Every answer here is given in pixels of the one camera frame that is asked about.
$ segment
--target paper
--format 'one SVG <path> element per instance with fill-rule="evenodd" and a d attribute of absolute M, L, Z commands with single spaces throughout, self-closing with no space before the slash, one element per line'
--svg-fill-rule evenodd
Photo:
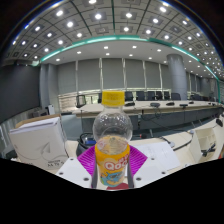
<path fill-rule="evenodd" d="M 172 170 L 180 166 L 180 162 L 175 152 L 167 142 L 135 145 L 134 147 L 148 158 L 157 159 L 166 170 Z"/>

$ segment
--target black chair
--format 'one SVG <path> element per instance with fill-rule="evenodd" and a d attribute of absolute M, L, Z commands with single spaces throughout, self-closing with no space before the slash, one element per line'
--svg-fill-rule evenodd
<path fill-rule="evenodd" d="M 79 95 L 76 97 L 76 107 L 81 108 L 86 105 L 86 97 L 85 95 Z"/>
<path fill-rule="evenodd" d="M 102 103 L 102 93 L 99 93 L 98 96 L 99 96 L 99 97 L 98 97 L 98 103 Z"/>
<path fill-rule="evenodd" d="M 171 100 L 181 100 L 179 93 L 171 93 Z"/>
<path fill-rule="evenodd" d="M 170 100 L 170 92 L 164 91 L 164 99 L 165 100 Z"/>
<path fill-rule="evenodd" d="M 133 98 L 132 92 L 125 92 L 125 101 L 133 101 Z"/>
<path fill-rule="evenodd" d="M 147 94 L 147 101 L 154 101 L 156 99 L 154 91 L 148 91 L 147 93 L 148 93 Z"/>
<path fill-rule="evenodd" d="M 157 100 L 162 100 L 163 99 L 163 94 L 161 91 L 156 91 L 156 99 Z"/>
<path fill-rule="evenodd" d="M 136 94 L 137 94 L 137 97 L 136 97 L 137 101 L 145 101 L 144 91 L 137 91 Z"/>

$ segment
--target yellow bottle cap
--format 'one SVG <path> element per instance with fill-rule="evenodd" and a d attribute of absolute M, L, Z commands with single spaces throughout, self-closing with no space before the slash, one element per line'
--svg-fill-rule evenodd
<path fill-rule="evenodd" d="M 119 107 L 125 104 L 123 91 L 103 91 L 102 104 L 109 107 Z"/>

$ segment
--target ceiling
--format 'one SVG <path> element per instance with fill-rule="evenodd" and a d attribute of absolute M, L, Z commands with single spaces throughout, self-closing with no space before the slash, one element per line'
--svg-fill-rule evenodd
<path fill-rule="evenodd" d="M 128 12 L 132 14 L 132 17 L 129 19 L 126 16 Z M 97 20 L 95 18 L 96 14 L 100 14 L 101 19 Z M 72 27 L 67 26 L 69 22 L 73 23 Z M 124 27 L 128 27 L 129 31 L 125 32 Z M 9 48 L 5 60 L 40 60 L 42 57 L 58 48 L 68 47 L 74 42 L 108 35 L 138 35 L 143 39 L 156 38 L 157 40 L 166 41 L 195 55 L 201 62 L 207 64 L 218 78 L 223 79 L 224 77 L 222 62 L 215 48 L 202 30 L 185 15 L 178 12 L 170 5 L 164 5 L 164 2 L 159 0 L 97 0 L 95 4 L 90 4 L 89 0 L 61 1 L 42 12 L 24 27 Z M 117 47 L 113 45 L 113 49 L 110 48 L 111 57 L 113 54 L 113 57 L 119 57 L 120 55 L 120 57 L 127 58 L 130 54 L 128 50 L 130 46 L 128 44 L 131 43 L 127 41 L 127 49 L 122 48 L 119 45 L 120 42 L 114 43 L 118 45 Z M 83 59 L 85 59 L 87 56 L 85 53 L 87 51 L 85 51 L 85 49 L 92 49 L 95 44 L 88 45 L 88 47 L 87 45 L 80 47 L 83 51 L 80 58 L 83 57 Z M 138 44 L 139 47 L 135 52 L 136 56 L 133 57 L 137 59 L 137 56 L 139 56 L 138 59 L 147 60 L 150 55 L 145 51 L 146 45 L 142 47 L 143 43 Z M 147 44 L 149 45 L 148 48 L 156 45 L 152 43 Z M 166 58 L 165 52 L 169 53 L 175 51 L 173 49 L 168 51 L 167 48 L 168 47 L 164 47 L 164 50 L 160 53 L 162 57 L 157 57 L 157 53 L 151 55 L 151 57 L 154 58 L 154 62 L 162 63 Z M 60 53 L 57 57 L 64 57 L 65 63 L 67 60 L 66 57 L 68 57 L 73 50 Z M 97 50 L 88 52 L 91 58 L 94 56 L 95 58 L 104 56 L 104 51 L 102 51 L 102 54 Z M 48 59 L 47 62 L 55 64 L 55 62 L 50 61 L 50 59 Z M 198 73 L 201 72 L 190 67 L 188 68 L 188 64 L 186 63 L 185 65 L 189 72 L 191 70 L 195 70 Z"/>

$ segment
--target ceiling light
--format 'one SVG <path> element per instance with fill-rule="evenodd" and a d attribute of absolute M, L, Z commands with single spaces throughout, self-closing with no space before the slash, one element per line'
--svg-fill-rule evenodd
<path fill-rule="evenodd" d="M 82 34 L 81 33 L 78 33 L 77 34 L 77 37 L 79 37 L 79 38 L 82 37 Z"/>
<path fill-rule="evenodd" d="M 96 3 L 96 0 L 90 0 L 89 1 L 89 4 L 95 4 Z"/>
<path fill-rule="evenodd" d="M 36 27 L 36 29 L 35 29 L 35 31 L 39 31 L 40 30 L 40 27 L 38 26 L 38 27 Z"/>
<path fill-rule="evenodd" d="M 56 15 L 57 15 L 57 16 L 61 16 L 61 15 L 63 15 L 63 11 L 62 11 L 62 10 L 58 11 Z"/>
<path fill-rule="evenodd" d="M 147 34 L 150 34 L 150 33 L 151 33 L 151 30 L 146 30 L 146 33 L 147 33 Z"/>
<path fill-rule="evenodd" d="M 73 22 L 68 22 L 67 23 L 67 26 L 70 28 L 70 27 L 72 27 L 73 26 Z"/>
<path fill-rule="evenodd" d="M 95 15 L 95 18 L 96 18 L 96 19 L 101 19 L 102 16 L 98 13 L 98 14 Z"/>
<path fill-rule="evenodd" d="M 131 14 L 130 12 L 128 12 L 128 13 L 126 14 L 126 17 L 127 17 L 128 19 L 130 19 L 130 18 L 132 17 L 132 14 Z"/>
<path fill-rule="evenodd" d="M 128 28 L 128 27 L 125 27 L 125 28 L 124 28 L 124 31 L 125 31 L 125 32 L 128 32 L 128 31 L 129 31 L 129 28 Z"/>
<path fill-rule="evenodd" d="M 160 7 L 160 11 L 166 12 L 166 9 L 164 7 Z"/>
<path fill-rule="evenodd" d="M 154 23 L 158 23 L 159 20 L 158 20 L 158 19 L 153 19 L 153 22 L 154 22 Z"/>

